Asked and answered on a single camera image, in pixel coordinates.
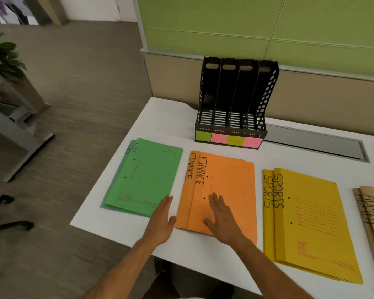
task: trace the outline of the floor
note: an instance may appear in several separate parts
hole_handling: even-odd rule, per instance
[[[0,232],[0,299],[75,299],[128,247],[69,225],[111,156],[150,98],[137,24],[72,22],[66,26],[0,25],[17,44],[27,76],[50,104],[38,135],[56,138],[11,183],[1,180],[23,151],[0,135],[0,224],[30,220],[29,232]],[[182,297],[209,294],[218,281],[174,266]],[[155,278],[147,262],[130,298]],[[257,298],[236,289],[235,298]]]

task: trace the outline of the yellow-green sticky note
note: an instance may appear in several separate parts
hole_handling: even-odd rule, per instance
[[[244,140],[245,140],[244,136],[228,135],[227,145],[242,146],[244,145]]]
[[[211,137],[212,137],[212,133],[210,132],[195,131],[196,141],[210,141]]]

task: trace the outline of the chair caster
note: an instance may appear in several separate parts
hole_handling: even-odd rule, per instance
[[[30,222],[30,221],[27,221],[26,223],[24,223],[24,224],[22,225],[22,227],[23,227],[23,229],[24,229],[25,231],[30,231],[30,230],[32,230],[34,226],[35,226],[35,225],[33,224],[33,222]]]
[[[5,204],[10,204],[14,201],[14,197],[11,197],[9,195],[3,195],[4,198],[3,198],[3,203]]]

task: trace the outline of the hand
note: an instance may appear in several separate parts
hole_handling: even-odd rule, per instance
[[[214,214],[216,223],[205,218],[204,224],[220,242],[233,247],[244,235],[237,225],[231,210],[224,203],[223,196],[217,198],[216,193],[209,195],[209,204]]]
[[[141,240],[147,241],[153,249],[166,242],[172,234],[173,227],[176,223],[176,216],[171,216],[169,221],[167,220],[172,200],[173,196],[166,195],[165,198],[160,201],[160,204],[152,213],[150,221],[145,228],[144,235],[141,238]]]

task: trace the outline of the white tabletop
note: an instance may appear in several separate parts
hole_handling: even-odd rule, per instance
[[[71,221],[71,225],[133,246],[143,235],[148,218],[100,208],[105,192],[130,140],[138,137],[183,148],[172,192],[170,214],[176,215],[191,150],[245,159],[255,164],[258,248],[263,249],[262,170],[283,167],[334,181],[344,205],[364,284],[335,281],[292,267],[277,265],[315,298],[374,298],[374,261],[352,189],[374,186],[374,136],[266,118],[266,122],[296,129],[362,140],[371,163],[264,142],[259,150],[194,142],[197,111],[188,105],[151,98],[111,161]],[[175,229],[154,255],[260,294],[249,272],[229,246],[214,237]]]

